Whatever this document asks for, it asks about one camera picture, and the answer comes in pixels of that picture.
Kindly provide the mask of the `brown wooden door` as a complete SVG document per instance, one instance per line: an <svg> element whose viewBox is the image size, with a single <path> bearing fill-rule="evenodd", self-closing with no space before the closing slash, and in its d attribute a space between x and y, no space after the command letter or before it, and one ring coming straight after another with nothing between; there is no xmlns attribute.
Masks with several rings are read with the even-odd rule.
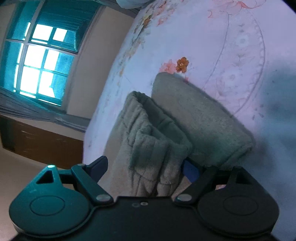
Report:
<svg viewBox="0 0 296 241"><path fill-rule="evenodd" d="M69 169L81 164L83 142L1 116L3 148L44 164Z"/></svg>

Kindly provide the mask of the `grey fleece pants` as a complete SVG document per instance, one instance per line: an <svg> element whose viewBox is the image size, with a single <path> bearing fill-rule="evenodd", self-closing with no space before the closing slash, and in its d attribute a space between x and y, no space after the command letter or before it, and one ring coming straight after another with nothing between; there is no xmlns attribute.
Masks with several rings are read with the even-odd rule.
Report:
<svg viewBox="0 0 296 241"><path fill-rule="evenodd" d="M217 101L177 74L159 73L151 96L127 96L99 185L113 197L175 195L189 185L181 171L185 159L227 169L253 146L251 134Z"/></svg>

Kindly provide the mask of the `left grey curtain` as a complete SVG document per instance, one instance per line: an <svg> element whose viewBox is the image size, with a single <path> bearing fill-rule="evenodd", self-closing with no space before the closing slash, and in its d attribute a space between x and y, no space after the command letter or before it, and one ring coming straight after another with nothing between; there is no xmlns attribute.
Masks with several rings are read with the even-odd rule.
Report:
<svg viewBox="0 0 296 241"><path fill-rule="evenodd" d="M90 120L67 113L54 111L5 88L1 88L1 114L27 120L47 121L79 132L86 132Z"/></svg>

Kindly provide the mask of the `pink floral bed sheet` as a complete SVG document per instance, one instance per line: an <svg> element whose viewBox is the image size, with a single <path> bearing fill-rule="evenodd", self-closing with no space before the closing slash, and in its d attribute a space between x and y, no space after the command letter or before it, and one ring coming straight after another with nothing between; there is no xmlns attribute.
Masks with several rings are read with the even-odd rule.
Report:
<svg viewBox="0 0 296 241"><path fill-rule="evenodd" d="M274 197L273 234L295 240L295 12L284 1L155 1L135 18L84 139L83 162L103 154L127 95L185 57L184 79L252 132L244 167Z"/></svg>

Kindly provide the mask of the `window with grey frame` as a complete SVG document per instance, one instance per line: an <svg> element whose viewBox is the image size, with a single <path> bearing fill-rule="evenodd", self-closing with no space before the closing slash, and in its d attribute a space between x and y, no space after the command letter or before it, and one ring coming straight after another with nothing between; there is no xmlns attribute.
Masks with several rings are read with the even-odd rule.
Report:
<svg viewBox="0 0 296 241"><path fill-rule="evenodd" d="M65 110L71 76L102 5L95 1L20 1L1 47L1 87Z"/></svg>

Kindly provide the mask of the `rolled grey quilt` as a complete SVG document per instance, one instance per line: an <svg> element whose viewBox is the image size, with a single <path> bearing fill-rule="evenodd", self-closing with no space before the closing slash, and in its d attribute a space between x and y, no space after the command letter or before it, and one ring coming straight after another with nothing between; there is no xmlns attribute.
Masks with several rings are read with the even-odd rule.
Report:
<svg viewBox="0 0 296 241"><path fill-rule="evenodd" d="M116 0L117 4L123 9L136 9L147 6L150 0Z"/></svg>

